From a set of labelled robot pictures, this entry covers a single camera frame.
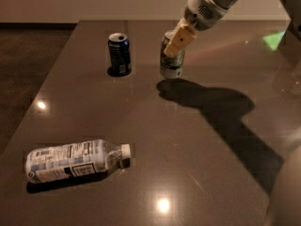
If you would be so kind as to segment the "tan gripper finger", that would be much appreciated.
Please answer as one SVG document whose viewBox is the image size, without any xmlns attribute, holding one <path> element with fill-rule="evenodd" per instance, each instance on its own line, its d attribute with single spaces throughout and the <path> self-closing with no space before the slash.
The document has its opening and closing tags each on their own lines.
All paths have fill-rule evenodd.
<svg viewBox="0 0 301 226">
<path fill-rule="evenodd" d="M 189 27 L 189 23 L 184 18 L 180 18 L 174 30 L 179 30 L 179 29 L 186 30 L 188 27 Z"/>
<path fill-rule="evenodd" d="M 164 54 L 167 57 L 175 57 L 196 38 L 196 32 L 189 24 L 182 24 L 174 30 L 174 34 L 168 42 Z"/>
</svg>

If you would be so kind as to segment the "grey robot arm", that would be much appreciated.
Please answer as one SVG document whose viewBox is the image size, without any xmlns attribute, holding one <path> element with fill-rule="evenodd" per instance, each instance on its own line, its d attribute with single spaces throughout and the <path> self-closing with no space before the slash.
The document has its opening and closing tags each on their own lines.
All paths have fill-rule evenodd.
<svg viewBox="0 0 301 226">
<path fill-rule="evenodd" d="M 173 30 L 164 54 L 175 57 L 196 37 L 197 31 L 212 28 L 232 7 L 244 0 L 187 0 L 183 16 Z M 291 20 L 292 33 L 301 39 L 301 0 L 278 0 Z"/>
</svg>

